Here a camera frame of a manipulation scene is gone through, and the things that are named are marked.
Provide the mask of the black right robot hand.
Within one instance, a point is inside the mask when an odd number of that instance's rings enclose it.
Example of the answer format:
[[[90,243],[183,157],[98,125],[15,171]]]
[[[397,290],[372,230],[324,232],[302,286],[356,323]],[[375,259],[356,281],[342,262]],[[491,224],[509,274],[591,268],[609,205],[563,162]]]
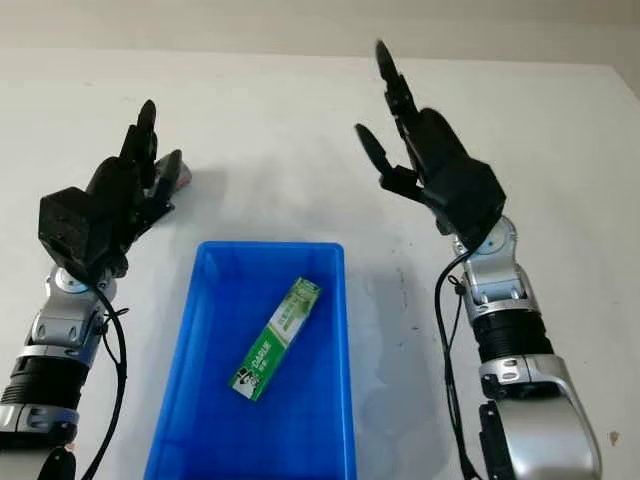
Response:
[[[380,174],[380,186],[415,201],[452,159],[467,154],[445,118],[430,108],[418,109],[404,75],[383,40],[375,45],[375,57],[386,90],[384,97],[404,142],[411,166],[393,166],[385,149],[369,128],[358,123],[355,131],[371,163]]]

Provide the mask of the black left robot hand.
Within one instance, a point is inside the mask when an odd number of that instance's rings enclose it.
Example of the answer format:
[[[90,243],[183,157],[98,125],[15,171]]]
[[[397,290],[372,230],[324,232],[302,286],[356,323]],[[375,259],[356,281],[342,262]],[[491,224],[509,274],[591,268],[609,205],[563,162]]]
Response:
[[[155,120],[156,105],[148,100],[128,127],[119,155],[104,160],[87,187],[111,222],[100,261],[115,278],[127,273],[131,245],[174,209],[172,197],[192,178],[181,150],[157,157]]]

